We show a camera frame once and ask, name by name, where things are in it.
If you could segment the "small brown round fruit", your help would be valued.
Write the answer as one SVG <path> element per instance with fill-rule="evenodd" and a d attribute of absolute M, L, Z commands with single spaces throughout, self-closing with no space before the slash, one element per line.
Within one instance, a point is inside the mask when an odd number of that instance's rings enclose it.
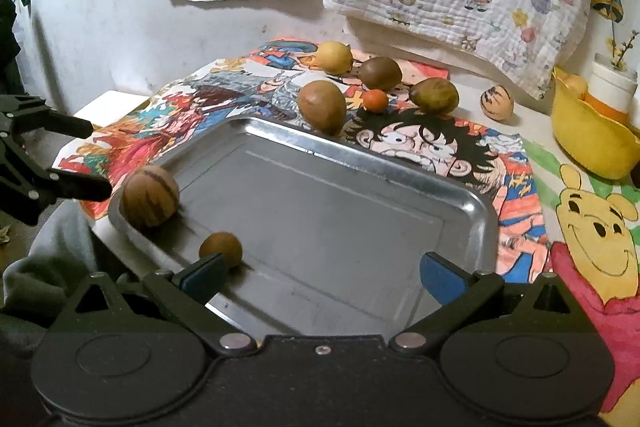
<path fill-rule="evenodd" d="M 205 258 L 221 254 L 229 268 L 235 268 L 243 259 L 243 247 L 240 240 L 230 232 L 215 232 L 209 234 L 201 243 L 198 257 Z"/>

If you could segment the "striped brown round fruit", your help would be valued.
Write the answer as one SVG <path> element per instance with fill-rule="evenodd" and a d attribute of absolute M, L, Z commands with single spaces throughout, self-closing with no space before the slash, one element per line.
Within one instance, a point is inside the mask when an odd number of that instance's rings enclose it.
<path fill-rule="evenodd" d="M 180 192 L 175 179 L 163 168 L 145 166 L 127 176 L 119 210 L 137 230 L 156 228 L 179 209 Z"/>

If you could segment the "striped pale melon fruit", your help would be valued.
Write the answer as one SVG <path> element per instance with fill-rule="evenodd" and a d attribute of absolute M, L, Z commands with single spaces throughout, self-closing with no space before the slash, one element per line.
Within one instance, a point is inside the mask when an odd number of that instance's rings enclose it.
<path fill-rule="evenodd" d="M 513 115 L 513 98 L 506 88 L 496 84 L 480 95 L 480 109 L 494 121 L 507 121 Z"/>

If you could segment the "olive green oval fruit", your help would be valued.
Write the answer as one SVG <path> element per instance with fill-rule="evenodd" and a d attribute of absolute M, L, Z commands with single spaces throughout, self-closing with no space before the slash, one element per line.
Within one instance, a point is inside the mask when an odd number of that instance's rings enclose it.
<path fill-rule="evenodd" d="M 459 105 L 459 93 L 445 78 L 426 78 L 409 90 L 410 101 L 427 114 L 448 114 Z"/>

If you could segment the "small orange tangerine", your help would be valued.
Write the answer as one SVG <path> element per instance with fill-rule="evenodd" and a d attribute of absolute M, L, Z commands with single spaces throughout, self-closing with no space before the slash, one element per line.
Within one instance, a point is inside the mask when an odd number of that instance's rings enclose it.
<path fill-rule="evenodd" d="M 370 113 L 382 114 L 388 107 L 387 94 L 378 89 L 368 90 L 362 94 L 362 107 Z"/>

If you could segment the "large brown oval fruit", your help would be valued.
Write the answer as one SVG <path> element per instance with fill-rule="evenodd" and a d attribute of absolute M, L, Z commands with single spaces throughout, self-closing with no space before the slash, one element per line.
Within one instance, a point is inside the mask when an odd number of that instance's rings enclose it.
<path fill-rule="evenodd" d="M 298 91 L 300 115 L 311 128 L 327 135 L 336 135 L 346 118 L 343 93 L 329 80 L 314 80 Z"/>

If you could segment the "dark brown kiwi fruit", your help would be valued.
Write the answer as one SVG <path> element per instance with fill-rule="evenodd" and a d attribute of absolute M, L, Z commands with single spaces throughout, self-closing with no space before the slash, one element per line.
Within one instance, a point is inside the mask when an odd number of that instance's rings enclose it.
<path fill-rule="evenodd" d="M 402 80 L 402 72 L 392 58 L 377 56 L 364 61 L 358 69 L 358 78 L 370 90 L 388 91 Z"/>

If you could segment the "yellow lemon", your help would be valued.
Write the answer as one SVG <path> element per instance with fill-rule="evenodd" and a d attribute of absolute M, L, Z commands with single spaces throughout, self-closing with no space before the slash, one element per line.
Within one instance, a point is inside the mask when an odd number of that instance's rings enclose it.
<path fill-rule="evenodd" d="M 352 69 L 352 50 L 350 46 L 338 41 L 326 41 L 318 46 L 314 62 L 331 75 L 344 75 Z"/>

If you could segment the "white paper sheet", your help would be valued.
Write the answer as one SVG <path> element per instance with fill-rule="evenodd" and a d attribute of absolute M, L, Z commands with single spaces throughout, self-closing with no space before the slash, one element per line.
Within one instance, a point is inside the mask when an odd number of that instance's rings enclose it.
<path fill-rule="evenodd" d="M 94 129 L 100 129 L 148 103 L 149 98 L 149 95 L 108 90 L 81 107 L 74 117 L 88 120 Z"/>

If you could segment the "metal baking tray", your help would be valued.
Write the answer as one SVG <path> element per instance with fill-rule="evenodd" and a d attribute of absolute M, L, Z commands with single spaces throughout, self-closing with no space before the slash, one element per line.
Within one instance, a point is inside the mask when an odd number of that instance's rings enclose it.
<path fill-rule="evenodd" d="M 208 309 L 255 338 L 390 336 L 437 309 L 419 279 L 429 251 L 469 272 L 497 257 L 494 208 L 464 185 L 288 124 L 233 117 L 158 161 L 178 212 L 140 232 L 113 227 L 147 268 L 179 271 L 209 234 L 234 234 L 238 272 Z"/>

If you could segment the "Winnie the Pooh drawing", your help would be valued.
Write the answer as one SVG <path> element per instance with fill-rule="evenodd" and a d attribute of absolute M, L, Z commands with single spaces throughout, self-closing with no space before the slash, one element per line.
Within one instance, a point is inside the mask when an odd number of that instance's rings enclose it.
<path fill-rule="evenodd" d="M 639 190 L 608 181 L 526 140 L 558 273 L 610 350 L 614 377 L 600 416 L 639 424 Z"/>

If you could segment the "anime comic poster mat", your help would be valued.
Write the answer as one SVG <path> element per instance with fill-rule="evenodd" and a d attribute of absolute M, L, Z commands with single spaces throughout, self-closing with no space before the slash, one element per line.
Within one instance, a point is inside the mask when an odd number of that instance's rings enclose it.
<path fill-rule="evenodd" d="M 264 116 L 302 128 L 298 91 L 326 77 L 314 66 L 316 45 L 273 40 L 247 56 L 216 60 L 160 88 L 149 102 L 70 142 L 55 167 L 106 176 L 119 186 L 132 170 L 226 118 Z M 346 101 L 342 140 L 407 161 L 474 188 L 499 220 L 497 271 L 509 282 L 531 282 L 546 269 L 549 246 L 533 169 L 522 139 L 477 124 L 460 112 L 432 116 L 409 98 L 411 86 L 446 72 L 420 62 L 399 63 L 402 80 L 387 92 L 382 114 L 362 107 L 368 89 L 355 74 L 334 79 Z"/>

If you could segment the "yellow fruit in bowl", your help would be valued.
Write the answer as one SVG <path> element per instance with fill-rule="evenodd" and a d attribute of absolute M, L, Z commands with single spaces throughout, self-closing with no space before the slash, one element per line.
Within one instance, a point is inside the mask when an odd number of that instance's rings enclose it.
<path fill-rule="evenodd" d="M 588 82 L 578 75 L 568 74 L 564 78 L 565 86 L 570 89 L 578 100 L 583 100 L 588 92 Z"/>

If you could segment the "white orange jar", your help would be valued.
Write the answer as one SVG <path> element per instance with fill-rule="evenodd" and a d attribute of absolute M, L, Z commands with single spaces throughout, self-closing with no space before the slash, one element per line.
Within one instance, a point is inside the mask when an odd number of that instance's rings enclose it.
<path fill-rule="evenodd" d="M 634 70 L 616 68 L 600 53 L 593 57 L 585 101 L 599 114 L 627 124 L 637 88 L 638 74 Z"/>

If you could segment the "dried flower twig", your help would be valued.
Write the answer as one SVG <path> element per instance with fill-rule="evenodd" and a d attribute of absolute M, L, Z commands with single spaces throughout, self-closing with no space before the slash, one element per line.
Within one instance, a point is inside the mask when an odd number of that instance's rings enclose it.
<path fill-rule="evenodd" d="M 608 46 L 608 64 L 616 72 L 628 72 L 629 67 L 626 60 L 626 54 L 634 47 L 634 42 L 639 35 L 639 31 L 636 28 L 632 28 L 629 36 L 626 40 L 620 40 L 617 38 L 617 31 L 614 20 L 611 22 L 611 35 L 606 39 L 606 45 Z"/>

